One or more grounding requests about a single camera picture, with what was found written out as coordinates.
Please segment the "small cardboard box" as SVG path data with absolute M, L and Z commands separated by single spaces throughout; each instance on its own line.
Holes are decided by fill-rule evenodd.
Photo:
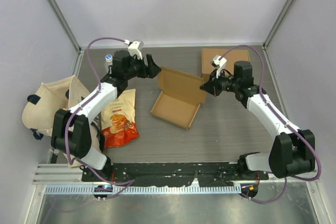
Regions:
M 158 96 L 151 114 L 184 129 L 189 129 L 206 92 L 200 89 L 203 79 L 192 74 L 162 67 L 158 74 Z

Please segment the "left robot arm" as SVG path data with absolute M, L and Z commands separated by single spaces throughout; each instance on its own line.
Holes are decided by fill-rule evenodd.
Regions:
M 107 74 L 97 88 L 69 110 L 55 113 L 51 146 L 93 168 L 98 180 L 105 182 L 112 174 L 111 161 L 92 147 L 90 125 L 93 119 L 110 102 L 117 99 L 132 78 L 156 77 L 161 68 L 154 63 L 151 54 L 146 59 L 138 56 L 138 50 L 118 50 L 105 57 Z

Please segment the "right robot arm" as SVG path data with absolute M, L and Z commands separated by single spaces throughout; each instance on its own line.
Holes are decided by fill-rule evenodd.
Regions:
M 256 171 L 273 173 L 277 178 L 296 176 L 315 169 L 314 135 L 291 123 L 276 107 L 269 96 L 254 84 L 253 68 L 248 61 L 237 61 L 234 73 L 225 71 L 226 59 L 216 56 L 211 64 L 214 70 L 200 89 L 218 96 L 232 92 L 244 108 L 254 114 L 266 128 L 273 144 L 270 153 L 244 154 L 237 166 L 242 179 L 250 179 Z

